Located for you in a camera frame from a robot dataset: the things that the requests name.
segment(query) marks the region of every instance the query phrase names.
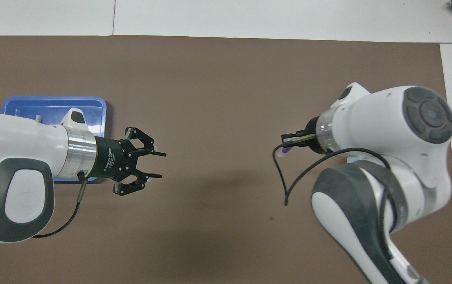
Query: brown mat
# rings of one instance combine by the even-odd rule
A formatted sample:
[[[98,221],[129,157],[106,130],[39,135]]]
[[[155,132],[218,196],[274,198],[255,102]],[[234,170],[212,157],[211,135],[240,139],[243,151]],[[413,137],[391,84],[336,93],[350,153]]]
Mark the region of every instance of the brown mat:
[[[63,232],[0,245],[0,283],[365,283],[309,202],[326,162],[283,206],[271,162],[280,134],[303,129],[354,81],[371,92],[420,85],[445,93],[439,45],[159,36],[0,36],[0,108],[12,95],[97,95],[106,136],[136,126],[167,158],[143,191],[86,189]],[[287,180],[320,156],[293,149]],[[78,185],[56,186],[64,223]],[[452,284],[452,199],[393,236],[432,284]]]

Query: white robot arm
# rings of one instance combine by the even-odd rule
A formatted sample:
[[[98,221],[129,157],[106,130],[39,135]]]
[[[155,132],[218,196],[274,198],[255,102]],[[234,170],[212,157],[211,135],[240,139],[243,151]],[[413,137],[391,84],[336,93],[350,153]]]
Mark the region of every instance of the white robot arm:
[[[389,234],[449,201],[451,136],[452,112],[437,93],[403,86],[370,94],[352,83],[305,130],[282,140],[317,153],[363,148],[382,155],[390,169],[368,153],[342,153],[360,160],[319,175],[313,210],[371,283],[428,284]]]
[[[143,148],[135,148],[133,139]],[[144,155],[166,153],[134,127],[121,140],[94,136],[78,108],[60,125],[0,114],[0,243],[23,241],[47,225],[54,210],[53,178],[111,178],[120,196],[143,189],[150,178],[161,177],[136,169]],[[121,183],[130,175],[136,180]]]

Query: black cable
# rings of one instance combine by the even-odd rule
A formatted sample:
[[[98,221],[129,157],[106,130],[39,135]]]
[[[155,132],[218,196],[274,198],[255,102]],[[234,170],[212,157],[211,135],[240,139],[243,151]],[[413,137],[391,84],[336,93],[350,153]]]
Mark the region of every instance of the black cable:
[[[334,156],[337,156],[341,153],[347,153],[350,151],[361,151],[364,153],[369,153],[370,155],[378,158],[379,160],[382,161],[382,163],[385,165],[385,167],[387,169],[390,169],[390,165],[389,162],[387,162],[387,160],[385,160],[384,157],[382,157],[379,153],[375,152],[375,151],[371,151],[369,149],[365,149],[365,148],[347,148],[347,149],[341,149],[335,152],[331,152],[327,155],[325,155],[324,157],[320,158],[319,160],[317,160],[317,162],[314,162],[312,165],[310,165],[309,167],[307,167],[307,169],[305,169],[295,180],[294,182],[292,182],[292,185],[289,187],[289,190],[287,190],[287,186],[285,185],[285,180],[284,177],[282,175],[282,171],[280,170],[280,167],[278,166],[278,162],[275,159],[275,153],[278,149],[290,145],[291,142],[284,142],[280,145],[278,145],[277,147],[275,147],[275,149],[273,149],[273,161],[275,162],[275,166],[278,169],[278,173],[280,174],[280,179],[282,180],[282,185],[284,186],[284,192],[285,192],[285,200],[284,200],[284,205],[287,206],[287,203],[289,201],[289,195],[292,192],[292,190],[294,189],[294,187],[296,186],[296,184],[299,182],[299,180],[301,180],[303,178],[303,176],[305,176],[309,171],[311,171],[314,167],[316,167],[317,165],[319,165],[320,163],[324,162],[325,160],[332,158]],[[390,201],[392,204],[392,196],[389,194],[389,189],[387,187],[387,185],[384,185],[385,189],[382,193],[382,198],[380,201],[380,208],[379,208],[379,220],[378,220],[378,224],[377,224],[377,228],[379,230],[379,234],[381,235],[382,238],[382,250],[384,251],[384,254],[386,256],[388,256],[389,259],[392,259],[393,256],[390,253],[390,250],[388,248],[388,244],[387,244],[387,237],[385,235],[385,231],[383,230],[384,228],[384,218],[385,218],[385,206],[387,204],[387,201]]]
[[[277,153],[277,150],[286,146],[286,145],[290,145],[291,141],[288,142],[284,142],[280,145],[278,145],[277,147],[275,147],[275,149],[273,149],[273,153],[271,153],[271,157],[273,158],[273,162],[275,163],[275,167],[277,167],[278,173],[280,174],[280,179],[282,180],[282,185],[284,186],[284,194],[287,195],[287,186],[285,185],[285,180],[284,180],[284,175],[282,174],[282,170],[280,169],[280,166],[278,165],[278,162],[275,158],[275,153]]]
[[[309,171],[311,171],[314,167],[316,167],[317,165],[319,165],[320,163],[324,162],[325,160],[332,158],[334,156],[337,156],[341,153],[347,153],[350,151],[360,151],[360,152],[364,152],[364,153],[369,153],[370,155],[378,158],[379,160],[382,161],[382,163],[385,165],[385,167],[387,169],[390,169],[390,165],[387,162],[387,160],[385,160],[384,157],[382,157],[379,153],[375,152],[375,151],[371,151],[369,149],[365,149],[365,148],[347,148],[347,149],[341,149],[338,151],[334,151],[332,153],[329,153],[325,156],[323,156],[322,158],[320,158],[319,160],[317,160],[317,162],[314,162],[312,165],[310,165],[309,167],[307,167],[307,169],[305,169],[295,180],[294,182],[292,182],[292,185],[289,187],[289,189],[287,189],[287,186],[285,185],[285,180],[284,177],[282,175],[282,171],[280,170],[280,167],[278,166],[278,162],[275,159],[275,153],[278,149],[290,145],[290,142],[284,142],[280,145],[278,145],[277,147],[275,147],[275,149],[273,149],[273,161],[275,162],[275,166],[278,169],[278,173],[280,174],[280,179],[282,180],[282,185],[284,186],[284,193],[285,193],[285,200],[284,200],[284,205],[287,206],[287,203],[289,202],[289,195],[291,194],[292,190],[294,189],[294,187],[296,186],[296,184],[299,182],[299,180],[301,180]]]
[[[61,228],[59,228],[58,230],[55,230],[54,232],[50,232],[48,234],[37,234],[37,235],[34,235],[33,237],[36,237],[36,238],[39,238],[39,237],[50,237],[53,234],[57,234],[57,233],[61,232],[64,228],[66,228],[73,221],[73,218],[75,218],[75,215],[77,215],[77,211],[78,211],[79,205],[80,205],[80,202],[77,202],[77,205],[75,206],[75,210],[74,210],[72,216],[67,221],[67,223],[65,223],[65,225],[61,226]]]
[[[50,237],[53,234],[57,234],[57,233],[61,232],[64,228],[66,228],[73,221],[73,218],[75,218],[75,215],[77,215],[78,207],[80,206],[80,201],[82,200],[82,196],[84,195],[84,190],[86,189],[86,184],[87,184],[87,178],[84,177],[83,172],[78,173],[77,176],[78,176],[78,180],[80,180],[82,182],[82,184],[80,186],[80,191],[77,196],[77,204],[75,205],[75,210],[73,211],[73,214],[70,217],[70,219],[67,221],[67,223],[65,223],[65,225],[62,225],[58,230],[55,230],[54,232],[50,232],[47,234],[37,234],[37,235],[34,235],[33,237],[35,237],[35,238]]]

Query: silver metal ring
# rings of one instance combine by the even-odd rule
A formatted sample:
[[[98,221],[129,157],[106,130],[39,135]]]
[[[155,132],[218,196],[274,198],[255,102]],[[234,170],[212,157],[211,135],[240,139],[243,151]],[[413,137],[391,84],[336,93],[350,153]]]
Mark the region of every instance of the silver metal ring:
[[[68,152],[63,168],[56,178],[78,179],[79,172],[87,176],[96,160],[96,139],[89,131],[63,127],[68,134]]]

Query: plastic tray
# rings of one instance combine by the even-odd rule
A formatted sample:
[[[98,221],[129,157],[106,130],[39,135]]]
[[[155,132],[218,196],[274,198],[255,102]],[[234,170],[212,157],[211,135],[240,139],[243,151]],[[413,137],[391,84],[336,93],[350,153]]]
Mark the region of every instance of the plastic tray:
[[[89,132],[94,136],[105,137],[107,104],[101,97],[23,97],[6,99],[1,113],[35,119],[42,116],[43,124],[57,125],[70,108],[79,108]],[[77,180],[55,179],[55,182],[78,182]]]

